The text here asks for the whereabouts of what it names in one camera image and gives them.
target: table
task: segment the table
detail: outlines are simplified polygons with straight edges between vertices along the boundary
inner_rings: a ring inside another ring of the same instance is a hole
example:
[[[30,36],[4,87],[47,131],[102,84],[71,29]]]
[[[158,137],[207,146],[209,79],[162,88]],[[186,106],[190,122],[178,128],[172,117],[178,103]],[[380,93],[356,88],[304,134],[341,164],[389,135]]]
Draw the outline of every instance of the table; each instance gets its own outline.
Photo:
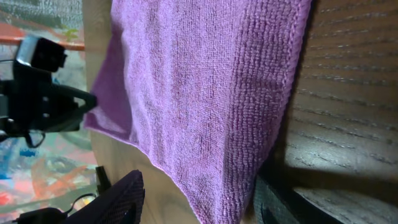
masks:
[[[110,38],[110,5],[83,1],[89,85]],[[394,0],[314,1],[275,146],[275,171],[345,223],[398,222],[397,10]],[[181,191],[139,150],[98,133],[91,142],[112,183],[143,173],[143,223],[197,223]]]

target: purple towel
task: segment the purple towel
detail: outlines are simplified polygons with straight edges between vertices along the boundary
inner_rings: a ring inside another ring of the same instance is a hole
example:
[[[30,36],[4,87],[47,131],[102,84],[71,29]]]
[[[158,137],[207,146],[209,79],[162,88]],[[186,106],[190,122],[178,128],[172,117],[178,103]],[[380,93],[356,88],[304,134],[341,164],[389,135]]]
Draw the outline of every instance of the purple towel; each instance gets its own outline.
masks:
[[[238,223],[278,133],[309,9],[310,0],[113,0],[86,127],[139,148],[202,223]]]

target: towel fold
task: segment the towel fold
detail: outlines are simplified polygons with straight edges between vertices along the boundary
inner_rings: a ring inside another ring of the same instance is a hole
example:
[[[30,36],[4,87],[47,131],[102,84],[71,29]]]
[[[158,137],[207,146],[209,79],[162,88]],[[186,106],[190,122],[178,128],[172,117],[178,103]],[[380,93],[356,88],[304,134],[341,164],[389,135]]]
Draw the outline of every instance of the towel fold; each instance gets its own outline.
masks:
[[[139,148],[202,223],[239,223],[279,130],[309,9],[310,0],[113,0],[86,127]]]

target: brown wooden surface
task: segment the brown wooden surface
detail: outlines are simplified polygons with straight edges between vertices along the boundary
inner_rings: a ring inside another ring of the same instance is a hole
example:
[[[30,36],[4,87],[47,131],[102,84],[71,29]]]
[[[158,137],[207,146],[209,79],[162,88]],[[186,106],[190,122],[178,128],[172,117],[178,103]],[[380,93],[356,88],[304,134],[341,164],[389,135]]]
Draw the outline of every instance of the brown wooden surface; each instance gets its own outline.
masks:
[[[277,143],[280,169],[344,223],[398,223],[398,2],[317,3]],[[89,86],[110,38],[110,4],[83,0]],[[142,171],[142,223],[197,223],[181,191],[137,149],[98,133],[91,141],[112,183]]]

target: terry cloth fabric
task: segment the terry cloth fabric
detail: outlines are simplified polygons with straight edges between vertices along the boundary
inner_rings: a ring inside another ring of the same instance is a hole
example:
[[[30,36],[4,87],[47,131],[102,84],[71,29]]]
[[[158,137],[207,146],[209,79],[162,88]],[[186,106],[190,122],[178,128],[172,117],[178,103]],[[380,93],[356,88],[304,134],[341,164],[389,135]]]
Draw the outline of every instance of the terry cloth fabric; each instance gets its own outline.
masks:
[[[145,153],[202,223],[238,223],[278,133],[309,9],[310,0],[113,0],[86,127]]]

